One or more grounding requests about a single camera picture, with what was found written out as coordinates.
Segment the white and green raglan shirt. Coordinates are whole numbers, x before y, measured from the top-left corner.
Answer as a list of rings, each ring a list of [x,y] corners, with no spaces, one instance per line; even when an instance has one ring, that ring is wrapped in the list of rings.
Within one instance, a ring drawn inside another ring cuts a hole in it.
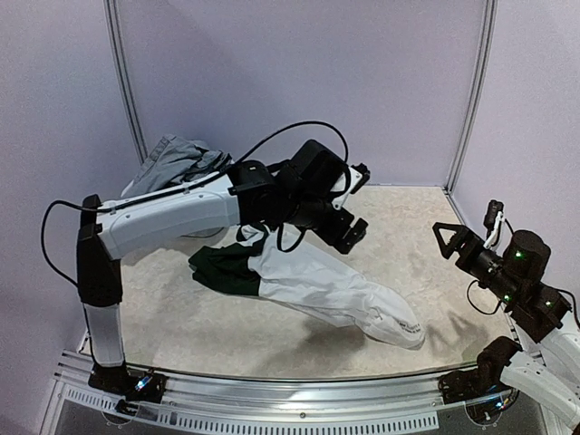
[[[192,278],[222,295],[267,300],[337,328],[355,326],[381,343],[423,346],[425,331],[399,293],[297,235],[287,237],[297,243],[289,253],[278,248],[273,229],[242,226],[233,244],[204,246],[189,259]]]

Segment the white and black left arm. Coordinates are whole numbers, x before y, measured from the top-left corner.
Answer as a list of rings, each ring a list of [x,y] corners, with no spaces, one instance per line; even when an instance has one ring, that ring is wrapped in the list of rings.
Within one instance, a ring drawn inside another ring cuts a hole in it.
[[[308,140],[279,163],[239,160],[202,179],[134,198],[86,198],[76,243],[77,287],[101,380],[116,393],[128,392],[135,383],[132,369],[124,365],[121,336],[124,256],[191,233],[260,222],[311,230],[347,254],[367,223],[344,204],[369,178],[364,164],[350,166]]]

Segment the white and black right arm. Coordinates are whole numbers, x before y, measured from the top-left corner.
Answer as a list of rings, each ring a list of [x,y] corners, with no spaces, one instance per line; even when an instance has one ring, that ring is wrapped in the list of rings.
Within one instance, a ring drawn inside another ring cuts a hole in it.
[[[579,373],[577,312],[562,290],[542,281],[551,250],[540,236],[519,229],[498,255],[466,226],[437,222],[432,229],[444,258],[457,254],[457,268],[504,304],[516,326],[573,375]],[[575,390],[506,336],[478,354],[476,368],[441,376],[438,388],[447,404],[516,389],[552,411],[573,433],[579,431]]]

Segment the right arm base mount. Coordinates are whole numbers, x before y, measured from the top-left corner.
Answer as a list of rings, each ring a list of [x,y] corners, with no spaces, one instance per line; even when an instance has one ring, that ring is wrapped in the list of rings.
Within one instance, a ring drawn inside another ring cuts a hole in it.
[[[444,374],[438,389],[445,404],[463,402],[469,419],[480,426],[495,424],[519,397],[519,390],[480,375],[478,369]]]

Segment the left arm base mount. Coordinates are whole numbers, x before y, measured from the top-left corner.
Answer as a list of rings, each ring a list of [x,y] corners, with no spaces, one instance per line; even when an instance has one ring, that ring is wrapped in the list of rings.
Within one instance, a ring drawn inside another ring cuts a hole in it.
[[[142,402],[161,403],[168,379],[154,369],[131,371],[125,362],[116,367],[103,367],[95,362],[88,384],[93,389],[121,396],[115,411],[135,416]]]

